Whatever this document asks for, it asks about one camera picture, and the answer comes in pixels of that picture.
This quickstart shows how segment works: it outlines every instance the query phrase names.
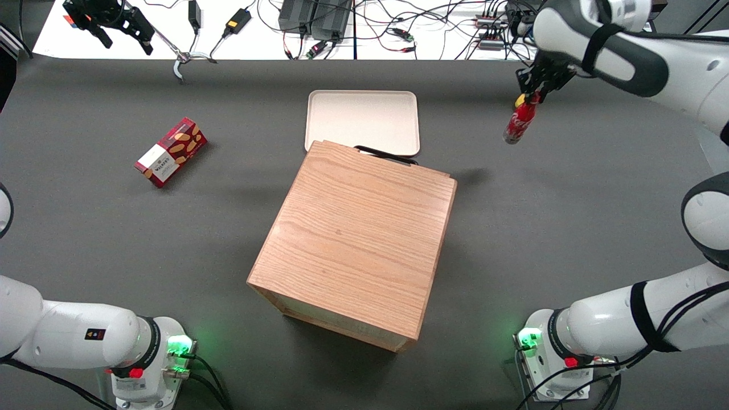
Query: red bottle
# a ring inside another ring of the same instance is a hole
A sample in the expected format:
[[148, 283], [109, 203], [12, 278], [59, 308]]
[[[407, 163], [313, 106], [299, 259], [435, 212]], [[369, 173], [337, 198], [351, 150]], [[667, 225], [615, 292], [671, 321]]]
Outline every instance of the red bottle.
[[534, 94], [529, 100], [524, 100], [519, 107], [516, 107], [514, 114], [511, 116], [509, 125], [504, 130], [504, 141], [508, 144], [516, 144], [524, 135], [524, 131], [529, 127], [534, 115], [537, 113], [537, 104], [539, 103], [539, 95]]

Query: wooden lid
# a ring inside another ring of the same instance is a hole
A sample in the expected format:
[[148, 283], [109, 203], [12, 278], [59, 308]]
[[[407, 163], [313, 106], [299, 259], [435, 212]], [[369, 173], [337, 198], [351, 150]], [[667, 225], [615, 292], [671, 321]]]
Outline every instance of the wooden lid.
[[417, 339], [455, 192], [448, 174], [314, 142], [248, 283]]

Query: gray table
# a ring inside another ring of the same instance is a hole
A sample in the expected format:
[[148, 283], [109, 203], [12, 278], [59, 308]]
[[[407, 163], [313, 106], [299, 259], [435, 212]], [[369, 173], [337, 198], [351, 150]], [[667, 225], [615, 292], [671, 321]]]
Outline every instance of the gray table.
[[[175, 317], [237, 409], [513, 409], [511, 333], [536, 309], [701, 263], [679, 208], [709, 176], [695, 125], [597, 80], [550, 95], [506, 145], [517, 67], [223, 61], [186, 66], [181, 87], [164, 61], [25, 62], [0, 115], [16, 205], [0, 273], [51, 300]], [[304, 157], [307, 96], [333, 88], [413, 91], [418, 161], [459, 181], [421, 340], [402, 355], [284, 318], [245, 285]], [[157, 190], [133, 164], [184, 116], [211, 143]], [[652, 355], [618, 408], [722, 407], [727, 353]], [[55, 373], [96, 391], [92, 372]], [[91, 408], [15, 369], [0, 380], [2, 409]], [[189, 382], [177, 408], [217, 405]]]

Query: black strap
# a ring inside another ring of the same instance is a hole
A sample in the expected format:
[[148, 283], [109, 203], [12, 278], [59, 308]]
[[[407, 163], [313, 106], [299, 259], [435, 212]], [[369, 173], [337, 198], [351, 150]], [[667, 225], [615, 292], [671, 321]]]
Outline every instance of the black strap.
[[20, 347], [10, 352], [8, 355], [5, 355], [3, 357], [0, 357], [0, 365], [5, 364], [12, 360], [12, 357], [15, 356], [15, 353], [17, 353], [20, 350]]
[[369, 152], [370, 154], [374, 155], [377, 158], [387, 158], [389, 160], [395, 160], [400, 161], [402, 163], [406, 163], [408, 165], [418, 165], [418, 161], [410, 159], [410, 158], [403, 158], [395, 154], [391, 154], [389, 152], [384, 152], [380, 150], [376, 150], [374, 148], [366, 147], [364, 145], [357, 145], [355, 146], [360, 151]]
[[643, 289], [648, 282], [638, 282], [631, 288], [631, 314], [636, 327], [640, 332], [648, 347], [656, 352], [670, 353], [680, 352], [673, 344], [664, 340], [653, 327], [653, 320], [648, 313], [648, 307], [645, 306], [645, 297]]
[[582, 69], [587, 73], [592, 74], [595, 70], [595, 60], [597, 60], [597, 55], [600, 53], [600, 50], [602, 50], [607, 39], [623, 30], [625, 30], [623, 27], [613, 23], [606, 24], [595, 30], [592, 37], [590, 37], [588, 48], [585, 50], [585, 56], [582, 57]]

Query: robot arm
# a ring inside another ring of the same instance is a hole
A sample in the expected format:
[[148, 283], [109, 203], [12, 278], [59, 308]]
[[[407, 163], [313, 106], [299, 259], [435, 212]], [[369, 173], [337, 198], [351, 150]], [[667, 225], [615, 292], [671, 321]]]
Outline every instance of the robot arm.
[[[726, 39], [629, 32], [643, 27], [649, 9], [648, 0], [548, 0], [534, 22], [539, 48], [535, 66], [541, 64], [539, 55], [546, 63], [531, 72], [579, 66], [621, 90], [688, 114], [729, 144]], [[547, 92], [564, 82], [547, 86]], [[554, 376], [565, 368], [590, 364], [595, 357], [628, 357], [647, 347], [670, 352], [729, 343], [727, 293], [687, 311], [665, 337], [657, 332], [678, 303], [729, 281], [729, 173], [690, 190], [682, 203], [682, 219], [708, 263], [564, 309], [542, 309], [527, 319], [516, 341], [524, 349], [532, 387], [545, 382], [536, 391], [537, 400], [558, 401], [586, 384], [593, 377], [592, 368]], [[579, 391], [571, 398], [588, 397], [589, 387]]]
[[[12, 222], [12, 200], [0, 184], [0, 237]], [[30, 285], [0, 276], [0, 365], [106, 368], [117, 405], [169, 410], [188, 376], [195, 344], [169, 317], [138, 317], [101, 303], [45, 301]]]
[[650, 1], [609, 0], [608, 10], [599, 3], [547, 1], [534, 21], [539, 51], [582, 66], [590, 39], [604, 26], [600, 20], [610, 21], [625, 31], [594, 50], [594, 69], [583, 68], [621, 90], [695, 118], [729, 142], [729, 47], [718, 40], [697, 40], [701, 37], [651, 38], [631, 32], [642, 30]]

